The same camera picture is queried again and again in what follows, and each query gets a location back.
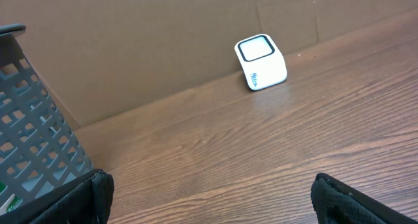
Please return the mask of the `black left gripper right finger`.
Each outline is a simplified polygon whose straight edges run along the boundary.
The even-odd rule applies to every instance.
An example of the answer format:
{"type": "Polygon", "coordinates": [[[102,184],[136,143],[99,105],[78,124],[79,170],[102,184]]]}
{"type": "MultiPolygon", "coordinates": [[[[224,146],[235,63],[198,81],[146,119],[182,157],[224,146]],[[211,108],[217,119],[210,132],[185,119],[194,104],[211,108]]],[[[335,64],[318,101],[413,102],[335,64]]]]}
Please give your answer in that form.
{"type": "Polygon", "coordinates": [[[417,224],[325,173],[316,175],[310,198],[319,224],[417,224]]]}

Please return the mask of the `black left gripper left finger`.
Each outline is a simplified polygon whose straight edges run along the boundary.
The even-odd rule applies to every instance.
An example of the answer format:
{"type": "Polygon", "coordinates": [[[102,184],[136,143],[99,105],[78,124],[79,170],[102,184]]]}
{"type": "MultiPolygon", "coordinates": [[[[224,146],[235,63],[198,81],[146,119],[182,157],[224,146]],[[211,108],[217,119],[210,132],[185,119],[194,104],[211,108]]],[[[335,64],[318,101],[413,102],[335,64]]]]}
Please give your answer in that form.
{"type": "Polygon", "coordinates": [[[1,224],[100,223],[110,217],[114,179],[101,169],[52,190],[1,216],[1,224]]]}

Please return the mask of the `green lid seasoning jar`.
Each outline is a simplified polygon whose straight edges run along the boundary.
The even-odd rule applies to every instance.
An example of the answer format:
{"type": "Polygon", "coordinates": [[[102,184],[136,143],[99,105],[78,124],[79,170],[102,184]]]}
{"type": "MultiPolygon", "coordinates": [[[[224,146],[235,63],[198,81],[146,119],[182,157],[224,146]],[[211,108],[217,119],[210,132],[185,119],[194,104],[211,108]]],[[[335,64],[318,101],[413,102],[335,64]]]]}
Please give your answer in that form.
{"type": "Polygon", "coordinates": [[[22,202],[20,185],[7,185],[1,182],[1,215],[17,209],[22,202]]]}

